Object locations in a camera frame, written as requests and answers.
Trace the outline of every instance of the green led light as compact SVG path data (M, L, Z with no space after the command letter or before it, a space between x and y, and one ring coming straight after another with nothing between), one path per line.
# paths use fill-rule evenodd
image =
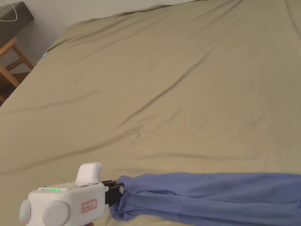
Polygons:
M55 189L42 188L41 190L42 190L42 191L60 191L60 189L57 189L57 188L55 188Z

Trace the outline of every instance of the khaki bed sheet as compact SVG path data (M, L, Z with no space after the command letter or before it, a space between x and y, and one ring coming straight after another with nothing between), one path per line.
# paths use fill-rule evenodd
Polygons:
M1 225L39 186L301 173L301 1L209 0L71 26L0 108ZM154 216L100 225L180 225Z

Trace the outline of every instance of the white cable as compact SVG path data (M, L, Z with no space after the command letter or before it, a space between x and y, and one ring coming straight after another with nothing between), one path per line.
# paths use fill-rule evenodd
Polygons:
M4 3L4 6L2 6L0 9L4 9L6 7L6 3L3 0L0 1Z
M2 6L2 8L0 8L0 9L4 9L7 5L3 0L0 0L0 1L4 3L4 6ZM14 19L14 20L0 20L0 22L14 22L18 19L18 15L17 15L17 11L16 11L15 7L13 6L13 4L11 4L11 6L13 7L13 9L15 11L16 19Z

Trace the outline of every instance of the red label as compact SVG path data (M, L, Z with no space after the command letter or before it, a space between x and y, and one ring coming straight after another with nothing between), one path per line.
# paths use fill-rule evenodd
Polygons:
M97 199L82 204L82 213L86 213L95 208L97 208Z

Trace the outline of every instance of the blue shirt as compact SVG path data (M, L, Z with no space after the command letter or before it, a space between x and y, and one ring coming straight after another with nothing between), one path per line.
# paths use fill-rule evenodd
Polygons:
M139 214L208 226L300 226L301 175L285 173L122 176L116 220Z

